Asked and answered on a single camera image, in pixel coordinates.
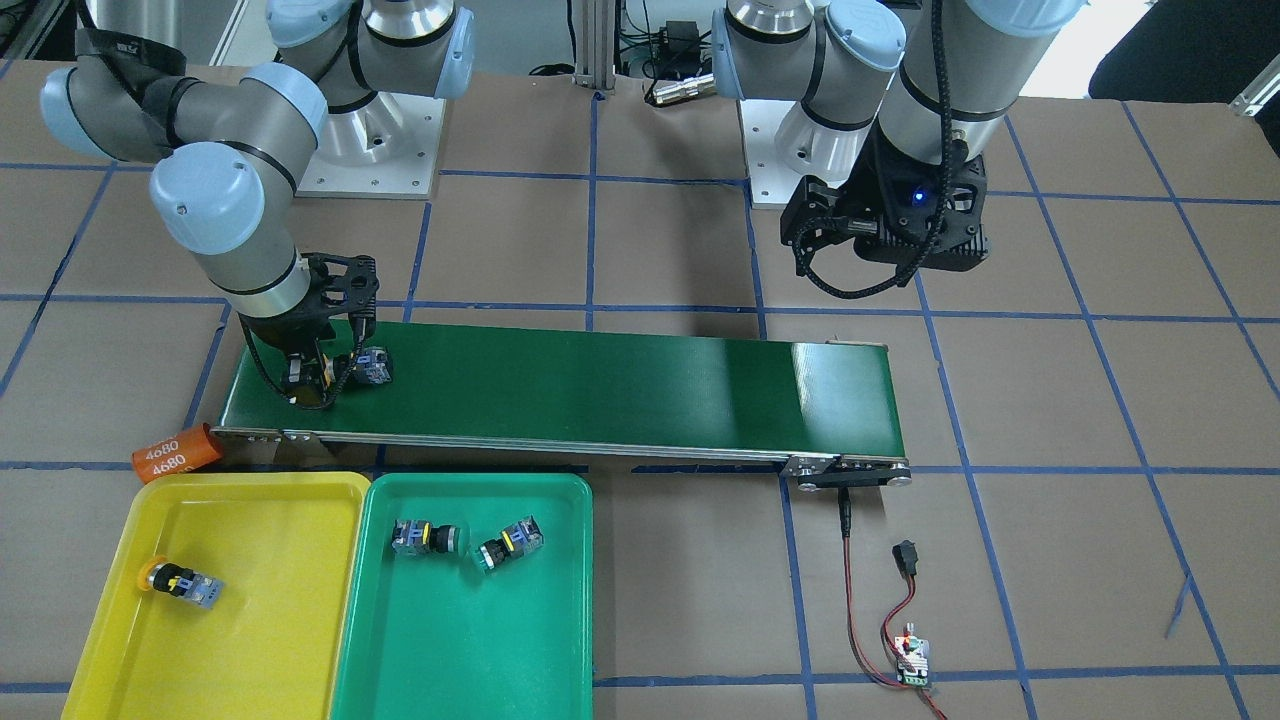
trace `orange cap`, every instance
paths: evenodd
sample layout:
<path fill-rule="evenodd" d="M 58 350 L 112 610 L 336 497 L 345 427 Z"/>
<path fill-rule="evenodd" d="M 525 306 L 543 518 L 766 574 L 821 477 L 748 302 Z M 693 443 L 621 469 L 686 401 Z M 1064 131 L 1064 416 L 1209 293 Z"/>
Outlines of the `orange cap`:
<path fill-rule="evenodd" d="M 133 452 L 133 471 L 142 484 L 156 478 L 186 473 L 220 460 L 223 445 L 209 430 L 209 423 L 187 428 L 151 447 Z"/>

